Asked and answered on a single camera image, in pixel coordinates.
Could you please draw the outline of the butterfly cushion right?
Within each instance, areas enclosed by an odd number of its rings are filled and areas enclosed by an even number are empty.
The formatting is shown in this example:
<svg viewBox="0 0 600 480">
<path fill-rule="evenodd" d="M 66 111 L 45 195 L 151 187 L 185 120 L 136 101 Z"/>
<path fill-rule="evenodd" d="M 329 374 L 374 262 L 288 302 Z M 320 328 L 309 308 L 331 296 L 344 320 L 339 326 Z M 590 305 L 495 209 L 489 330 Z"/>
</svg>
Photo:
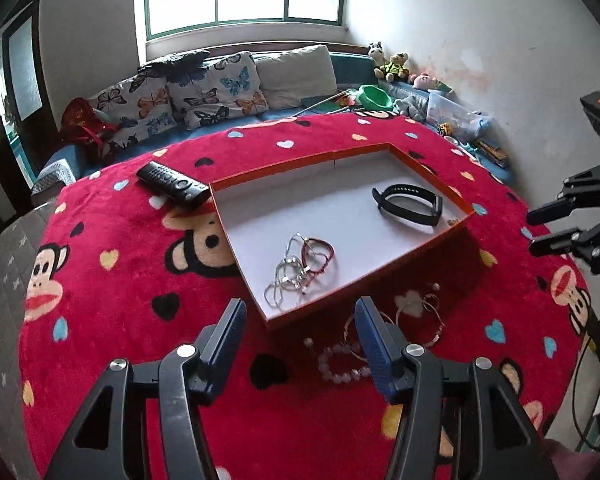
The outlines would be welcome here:
<svg viewBox="0 0 600 480">
<path fill-rule="evenodd" d="M 174 108 L 189 130 L 266 112 L 268 101 L 249 51 L 184 70 L 166 84 Z"/>
</svg>

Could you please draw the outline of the red bag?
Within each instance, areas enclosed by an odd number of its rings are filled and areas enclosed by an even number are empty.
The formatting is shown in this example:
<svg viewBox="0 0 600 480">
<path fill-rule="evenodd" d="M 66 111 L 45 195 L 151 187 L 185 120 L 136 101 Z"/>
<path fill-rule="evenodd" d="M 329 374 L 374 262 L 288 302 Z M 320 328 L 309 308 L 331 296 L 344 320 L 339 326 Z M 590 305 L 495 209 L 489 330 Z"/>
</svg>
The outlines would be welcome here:
<svg viewBox="0 0 600 480">
<path fill-rule="evenodd" d="M 97 115 L 96 108 L 83 98 L 73 99 L 61 117 L 59 136 L 65 144 L 82 146 L 90 162 L 102 159 L 107 142 L 120 129 Z"/>
</svg>

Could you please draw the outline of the green bowl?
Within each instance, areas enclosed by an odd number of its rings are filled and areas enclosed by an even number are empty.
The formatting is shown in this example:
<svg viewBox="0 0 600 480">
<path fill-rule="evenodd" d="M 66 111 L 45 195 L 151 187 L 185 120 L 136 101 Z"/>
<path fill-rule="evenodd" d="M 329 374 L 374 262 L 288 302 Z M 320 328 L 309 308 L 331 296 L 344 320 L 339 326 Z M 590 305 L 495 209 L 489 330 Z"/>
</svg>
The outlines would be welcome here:
<svg viewBox="0 0 600 480">
<path fill-rule="evenodd" d="M 392 97 L 374 84 L 362 84 L 355 92 L 355 101 L 370 112 L 391 112 L 393 109 Z"/>
</svg>

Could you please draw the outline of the plush toy bear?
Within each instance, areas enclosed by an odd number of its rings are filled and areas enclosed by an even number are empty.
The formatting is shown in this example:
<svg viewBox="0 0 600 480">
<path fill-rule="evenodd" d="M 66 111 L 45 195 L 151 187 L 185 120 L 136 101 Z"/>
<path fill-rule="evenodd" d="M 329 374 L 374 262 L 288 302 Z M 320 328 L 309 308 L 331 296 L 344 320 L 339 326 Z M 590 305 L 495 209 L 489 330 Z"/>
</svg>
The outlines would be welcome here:
<svg viewBox="0 0 600 480">
<path fill-rule="evenodd" d="M 376 67 L 374 74 L 377 79 L 390 82 L 407 82 L 410 78 L 410 70 L 407 62 L 410 57 L 407 53 L 396 53 L 384 65 Z"/>
</svg>

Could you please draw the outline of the black remote control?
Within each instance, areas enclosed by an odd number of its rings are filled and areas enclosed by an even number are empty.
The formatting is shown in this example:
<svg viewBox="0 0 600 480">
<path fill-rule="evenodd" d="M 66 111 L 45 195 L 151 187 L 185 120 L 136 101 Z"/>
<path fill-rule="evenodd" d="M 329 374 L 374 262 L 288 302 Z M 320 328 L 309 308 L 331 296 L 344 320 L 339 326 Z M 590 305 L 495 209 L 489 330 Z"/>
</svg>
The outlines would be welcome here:
<svg viewBox="0 0 600 480">
<path fill-rule="evenodd" d="M 148 162 L 137 170 L 136 175 L 150 188 L 170 198 L 178 206 L 197 209 L 211 197 L 208 184 L 158 162 Z"/>
</svg>

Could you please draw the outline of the butterfly cushion left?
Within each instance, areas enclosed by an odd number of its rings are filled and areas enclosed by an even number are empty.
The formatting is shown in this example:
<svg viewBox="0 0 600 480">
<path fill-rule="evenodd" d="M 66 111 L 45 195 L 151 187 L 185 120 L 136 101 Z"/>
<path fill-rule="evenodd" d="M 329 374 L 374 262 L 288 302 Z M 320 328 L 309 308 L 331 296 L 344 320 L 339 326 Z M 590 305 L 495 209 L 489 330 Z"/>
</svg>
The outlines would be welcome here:
<svg viewBox="0 0 600 480">
<path fill-rule="evenodd" d="M 119 129 L 105 144 L 105 152 L 120 152 L 176 126 L 166 78 L 136 75 L 100 90 L 88 99 Z"/>
</svg>

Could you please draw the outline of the white plush dog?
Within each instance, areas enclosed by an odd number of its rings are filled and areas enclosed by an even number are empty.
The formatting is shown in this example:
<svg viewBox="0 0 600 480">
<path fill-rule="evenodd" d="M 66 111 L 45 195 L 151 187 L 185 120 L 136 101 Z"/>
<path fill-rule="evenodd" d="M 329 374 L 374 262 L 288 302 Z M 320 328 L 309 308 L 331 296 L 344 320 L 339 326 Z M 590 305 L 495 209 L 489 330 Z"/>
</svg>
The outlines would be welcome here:
<svg viewBox="0 0 600 480">
<path fill-rule="evenodd" d="M 376 67 L 383 66 L 387 63 L 384 48 L 380 41 L 371 42 L 368 45 L 367 55 L 374 61 Z"/>
</svg>

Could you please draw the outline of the white cushion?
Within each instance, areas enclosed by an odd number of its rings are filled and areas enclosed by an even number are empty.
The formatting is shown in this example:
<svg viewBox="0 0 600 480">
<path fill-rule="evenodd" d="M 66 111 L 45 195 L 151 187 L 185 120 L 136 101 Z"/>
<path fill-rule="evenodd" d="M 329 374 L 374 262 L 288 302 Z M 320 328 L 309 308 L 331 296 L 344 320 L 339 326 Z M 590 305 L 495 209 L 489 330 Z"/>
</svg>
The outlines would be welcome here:
<svg viewBox="0 0 600 480">
<path fill-rule="evenodd" d="M 271 110 L 302 105 L 314 96 L 333 96 L 338 91 L 334 66 L 324 44 L 256 58 L 260 89 Z"/>
</svg>

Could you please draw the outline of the butterfly cushion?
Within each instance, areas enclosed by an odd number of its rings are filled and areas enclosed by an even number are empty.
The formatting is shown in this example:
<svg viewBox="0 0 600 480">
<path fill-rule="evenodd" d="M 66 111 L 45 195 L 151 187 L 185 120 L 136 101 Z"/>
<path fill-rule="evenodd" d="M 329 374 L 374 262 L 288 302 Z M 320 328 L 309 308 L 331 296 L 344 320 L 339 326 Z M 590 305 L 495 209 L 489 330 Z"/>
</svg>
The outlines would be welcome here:
<svg viewBox="0 0 600 480">
<path fill-rule="evenodd" d="M 176 126 L 166 78 L 136 75 L 100 90 L 88 99 L 119 129 L 105 144 L 105 152 L 120 152 Z"/>
<path fill-rule="evenodd" d="M 266 112 L 268 101 L 249 51 L 184 70 L 166 84 L 174 108 L 189 130 Z"/>
</svg>

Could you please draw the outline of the orange shallow box tray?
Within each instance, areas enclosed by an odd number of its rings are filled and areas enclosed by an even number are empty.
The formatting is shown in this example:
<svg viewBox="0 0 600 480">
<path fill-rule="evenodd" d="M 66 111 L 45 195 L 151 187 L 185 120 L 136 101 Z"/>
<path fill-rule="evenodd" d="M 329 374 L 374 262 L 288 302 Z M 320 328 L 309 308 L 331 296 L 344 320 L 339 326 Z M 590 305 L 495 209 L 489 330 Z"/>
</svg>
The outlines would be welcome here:
<svg viewBox="0 0 600 480">
<path fill-rule="evenodd" d="M 392 184 L 442 198 L 436 226 L 387 214 L 373 200 Z M 371 281 L 446 242 L 474 213 L 470 203 L 400 148 L 389 144 L 325 152 L 216 180 L 212 197 L 230 250 L 267 326 L 277 327 L 336 304 Z M 273 304 L 265 289 L 292 237 L 319 238 L 335 257 L 305 294 Z"/>
</svg>

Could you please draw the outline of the black smart wristband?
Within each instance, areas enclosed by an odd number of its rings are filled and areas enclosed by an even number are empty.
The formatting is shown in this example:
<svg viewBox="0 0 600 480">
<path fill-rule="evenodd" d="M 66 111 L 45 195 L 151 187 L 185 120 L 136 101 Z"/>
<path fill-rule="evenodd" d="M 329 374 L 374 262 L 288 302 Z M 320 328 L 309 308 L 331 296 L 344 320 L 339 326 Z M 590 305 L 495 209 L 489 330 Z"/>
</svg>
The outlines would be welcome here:
<svg viewBox="0 0 600 480">
<path fill-rule="evenodd" d="M 372 196 L 380 211 L 420 226 L 437 226 L 442 217 L 442 196 L 419 185 L 393 184 L 383 191 L 373 188 Z"/>
</svg>

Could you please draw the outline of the red monkey print blanket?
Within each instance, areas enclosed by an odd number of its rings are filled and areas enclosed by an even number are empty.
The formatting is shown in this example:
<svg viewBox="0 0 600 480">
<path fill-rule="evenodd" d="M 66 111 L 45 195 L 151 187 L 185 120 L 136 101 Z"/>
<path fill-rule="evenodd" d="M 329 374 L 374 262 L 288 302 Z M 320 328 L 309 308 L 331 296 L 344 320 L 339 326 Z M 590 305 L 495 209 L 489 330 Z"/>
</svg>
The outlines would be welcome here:
<svg viewBox="0 0 600 480">
<path fill-rule="evenodd" d="M 389 143 L 471 204 L 445 243 L 381 275 L 362 292 L 267 326 L 238 269 L 211 197 L 178 206 L 141 181 L 158 162 L 211 190 L 248 170 Z M 533 257 L 526 204 L 471 155 L 402 117 L 279 119 L 150 150 L 83 178 L 59 195 L 36 255 L 19 341 L 23 416 L 45 472 L 70 422 L 114 359 L 163 358 L 214 323 L 233 298 L 248 313 L 227 386 L 204 411 L 219 472 L 233 479 L 379 479 L 399 410 L 375 389 L 352 318 L 369 296 L 385 320 L 441 359 L 489 359 L 536 429 L 562 403 L 591 297 L 567 257 Z M 296 234 L 265 293 L 305 294 L 335 257 Z M 304 338 L 314 345 L 306 348 Z"/>
</svg>

